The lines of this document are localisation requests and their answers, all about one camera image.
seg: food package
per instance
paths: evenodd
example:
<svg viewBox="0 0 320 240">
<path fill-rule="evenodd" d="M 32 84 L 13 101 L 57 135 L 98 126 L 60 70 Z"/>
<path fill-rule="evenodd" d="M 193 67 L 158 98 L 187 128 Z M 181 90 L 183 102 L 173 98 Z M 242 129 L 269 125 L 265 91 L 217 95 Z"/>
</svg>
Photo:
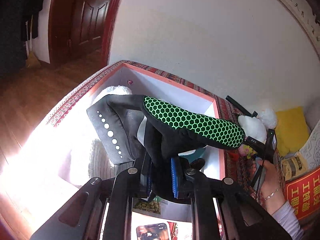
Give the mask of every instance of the food package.
<svg viewBox="0 0 320 240">
<path fill-rule="evenodd" d="M 155 197 L 150 203 L 144 201 L 138 201 L 133 208 L 144 210 L 147 212 L 161 214 L 160 212 L 160 200 L 158 197 Z"/>
<path fill-rule="evenodd" d="M 294 157 L 283 159 L 281 166 L 285 181 L 297 179 L 309 170 L 307 161 L 299 152 Z"/>
</svg>

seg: chinese calligraphy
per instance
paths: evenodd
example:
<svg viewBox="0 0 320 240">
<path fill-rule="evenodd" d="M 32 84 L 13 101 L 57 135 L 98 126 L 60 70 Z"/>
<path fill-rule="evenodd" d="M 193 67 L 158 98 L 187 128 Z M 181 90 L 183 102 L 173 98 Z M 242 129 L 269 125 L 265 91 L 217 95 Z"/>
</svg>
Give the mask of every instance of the chinese calligraphy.
<svg viewBox="0 0 320 240">
<path fill-rule="evenodd" d="M 304 202 L 302 205 L 302 212 L 307 211 L 310 208 L 310 201 Z"/>
<path fill-rule="evenodd" d="M 297 8 L 298 12 L 301 12 L 301 17 L 304 18 L 305 10 L 303 10 L 303 9 L 305 9 L 305 8 L 303 8 L 303 5 L 301 5 L 301 4 L 299 3 L 299 4 L 300 4 L 300 8 L 299 8 L 299 5 L 298 5 L 298 3 L 297 3 L 296 1 L 293 1 L 293 0 L 289 0 L 289 1 L 291 1 L 291 2 L 294 4 L 294 7 Z M 309 25 L 308 14 L 306 14 L 306 18 L 307 18 L 307 24 Z M 319 17 L 319 18 L 316 17 L 315 22 L 320 25 L 320 17 Z M 314 27 L 311 26 L 311 28 L 312 28 L 312 29 L 311 29 L 311 32 L 312 32 L 312 34 L 315 36 L 316 41 L 319 41 L 319 40 L 320 40 L 320 36 L 318 35 L 318 33 L 315 33 L 316 30 L 314 29 Z"/>
<path fill-rule="evenodd" d="M 317 197 L 313 198 L 314 202 L 313 205 L 317 205 L 320 202 L 320 195 L 318 195 Z"/>
<path fill-rule="evenodd" d="M 299 188 L 297 187 L 297 190 L 291 190 L 291 197 L 293 197 L 293 194 L 298 194 L 299 195 Z"/>
<path fill-rule="evenodd" d="M 303 194 L 303 202 L 307 201 L 310 199 L 310 191 L 306 192 Z"/>
<path fill-rule="evenodd" d="M 298 219 L 306 217 L 320 208 L 320 167 L 317 172 L 288 185 L 287 199 Z"/>
<path fill-rule="evenodd" d="M 298 205 L 299 205 L 299 196 L 297 196 L 291 200 L 291 206 L 295 207 Z"/>
</svg>

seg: gray sleeve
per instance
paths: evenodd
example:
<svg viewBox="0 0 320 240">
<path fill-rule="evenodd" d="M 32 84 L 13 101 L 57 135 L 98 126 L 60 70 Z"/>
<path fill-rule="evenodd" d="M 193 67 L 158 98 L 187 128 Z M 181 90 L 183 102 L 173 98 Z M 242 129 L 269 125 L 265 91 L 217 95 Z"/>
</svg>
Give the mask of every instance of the gray sleeve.
<svg viewBox="0 0 320 240">
<path fill-rule="evenodd" d="M 290 206 L 289 201 L 284 203 L 272 217 L 289 233 L 292 240 L 300 240 L 302 238 L 303 230 L 300 228 L 294 209 Z"/>
</svg>

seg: metal bolt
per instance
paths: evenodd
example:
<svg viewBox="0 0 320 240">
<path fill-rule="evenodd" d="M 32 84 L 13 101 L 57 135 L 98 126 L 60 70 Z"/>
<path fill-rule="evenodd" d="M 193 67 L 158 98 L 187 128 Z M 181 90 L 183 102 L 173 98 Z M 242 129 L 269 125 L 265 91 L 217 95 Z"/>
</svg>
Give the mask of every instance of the metal bolt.
<svg viewBox="0 0 320 240">
<path fill-rule="evenodd" d="M 91 183 L 92 185 L 99 184 L 100 181 L 101 181 L 101 179 L 98 178 L 98 177 L 95 177 L 95 178 L 90 179 L 90 183 Z"/>
<path fill-rule="evenodd" d="M 224 178 L 223 182 L 227 185 L 231 185 L 233 184 L 233 179 L 231 178 Z"/>
<path fill-rule="evenodd" d="M 137 168 L 130 168 L 128 169 L 128 173 L 129 174 L 136 174 L 138 172 L 138 169 Z"/>
<path fill-rule="evenodd" d="M 196 170 L 195 170 L 195 169 L 187 169 L 187 170 L 186 170 L 186 173 L 187 173 L 188 175 L 195 175 L 195 174 L 196 174 Z"/>
</svg>

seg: red sign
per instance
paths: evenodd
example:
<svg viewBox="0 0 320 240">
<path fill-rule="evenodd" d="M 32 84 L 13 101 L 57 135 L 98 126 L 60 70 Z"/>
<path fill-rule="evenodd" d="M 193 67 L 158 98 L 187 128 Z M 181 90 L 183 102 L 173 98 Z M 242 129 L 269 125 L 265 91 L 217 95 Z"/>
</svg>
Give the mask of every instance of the red sign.
<svg viewBox="0 0 320 240">
<path fill-rule="evenodd" d="M 320 167 L 286 185 L 286 198 L 298 219 L 306 217 L 320 207 Z"/>
</svg>

